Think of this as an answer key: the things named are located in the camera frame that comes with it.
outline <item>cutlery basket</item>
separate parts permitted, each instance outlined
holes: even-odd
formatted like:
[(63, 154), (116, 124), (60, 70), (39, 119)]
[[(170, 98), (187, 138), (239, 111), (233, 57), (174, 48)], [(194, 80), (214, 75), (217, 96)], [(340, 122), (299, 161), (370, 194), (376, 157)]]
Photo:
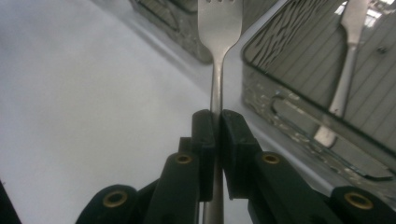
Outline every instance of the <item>cutlery basket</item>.
[[(199, 61), (212, 56), (198, 36), (197, 0), (130, 0), (141, 15), (168, 34)], [(245, 0), (242, 32), (264, 14), (276, 0)]]
[[(328, 107), (347, 53), (345, 1), (290, 0), (244, 46), (243, 99), (350, 184), (396, 208), (396, 3), (372, 1), (346, 113)], [(314, 139), (336, 133), (332, 147)]]

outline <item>white surface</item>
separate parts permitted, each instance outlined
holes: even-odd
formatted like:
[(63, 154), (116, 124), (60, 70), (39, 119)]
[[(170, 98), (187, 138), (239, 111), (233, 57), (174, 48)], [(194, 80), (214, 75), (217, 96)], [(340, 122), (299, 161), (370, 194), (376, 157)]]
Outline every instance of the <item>white surface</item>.
[[(0, 3), (0, 178), (23, 223), (74, 223), (100, 189), (143, 188), (179, 137), (191, 136), (191, 115), (209, 107), (211, 66), (127, 1), (107, 3)], [(240, 50), (253, 34), (224, 70), (224, 108), (251, 120), (240, 100)], [(265, 124), (251, 128), (262, 147), (280, 147)], [(249, 223), (246, 201), (225, 206), (226, 223)]]

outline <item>fork handle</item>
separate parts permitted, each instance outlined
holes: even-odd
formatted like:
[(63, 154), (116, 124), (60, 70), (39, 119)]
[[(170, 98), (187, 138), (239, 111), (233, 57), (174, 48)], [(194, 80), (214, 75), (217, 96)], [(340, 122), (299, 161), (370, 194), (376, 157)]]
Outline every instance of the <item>fork handle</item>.
[[(347, 106), (347, 97), (352, 82), (357, 51), (357, 45), (348, 45), (343, 72), (341, 74), (340, 80), (338, 81), (335, 95), (332, 98), (332, 103), (329, 107), (329, 111), (340, 118), (344, 116), (344, 112)], [(335, 133), (325, 126), (320, 126), (317, 133), (315, 134), (315, 140), (317, 140), (325, 147), (331, 147), (335, 142), (335, 138)]]
[(214, 135), (217, 144), (215, 158), (215, 172), (213, 181), (213, 199), (211, 202), (204, 204), (204, 224), (222, 224), (224, 223), (224, 202), (223, 202), (223, 175), (219, 158), (219, 137), (220, 137), (220, 115), (222, 110), (222, 80), (223, 80), (223, 55), (213, 55), (213, 75), (212, 75), (212, 92), (210, 99), (210, 111), (212, 113), (212, 122)]

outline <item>screw hole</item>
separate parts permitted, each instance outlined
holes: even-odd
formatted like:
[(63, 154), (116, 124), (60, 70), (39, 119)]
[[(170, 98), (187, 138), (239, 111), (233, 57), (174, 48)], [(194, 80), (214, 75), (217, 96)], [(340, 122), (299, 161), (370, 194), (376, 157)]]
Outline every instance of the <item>screw hole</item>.
[(188, 155), (180, 155), (176, 157), (176, 162), (180, 164), (187, 164), (192, 161), (192, 157)]
[(279, 157), (275, 155), (263, 155), (262, 160), (270, 164), (277, 164), (280, 162)]
[(103, 205), (109, 208), (118, 207), (126, 202), (128, 194), (123, 190), (114, 190), (103, 199)]
[(369, 210), (374, 207), (372, 201), (370, 201), (368, 198), (356, 192), (346, 193), (344, 195), (344, 198), (346, 199), (347, 202), (349, 202), (350, 204), (352, 204), (353, 206), (359, 209)]

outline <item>silver fork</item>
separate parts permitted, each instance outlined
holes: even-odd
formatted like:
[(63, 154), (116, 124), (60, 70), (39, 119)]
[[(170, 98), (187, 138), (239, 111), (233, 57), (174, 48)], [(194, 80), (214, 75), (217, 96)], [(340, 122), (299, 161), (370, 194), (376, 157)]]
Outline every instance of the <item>silver fork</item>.
[[(213, 56), (210, 111), (216, 141), (222, 110), (222, 70), (225, 54), (238, 41), (242, 31), (243, 0), (198, 0), (198, 31), (201, 42)], [(204, 205), (204, 224), (222, 224), (223, 192), (219, 155), (215, 159), (213, 200)]]
[[(329, 111), (337, 117), (343, 117), (347, 106), (347, 97), (352, 82), (353, 70), (355, 68), (358, 45), (361, 39), (361, 32), (366, 19), (369, 2), (366, 0), (349, 0), (344, 9), (341, 24), (346, 30), (347, 53), (344, 68), (340, 80), (332, 98)], [(325, 147), (331, 147), (335, 142), (335, 133), (326, 126), (320, 126), (315, 134), (315, 140)]]

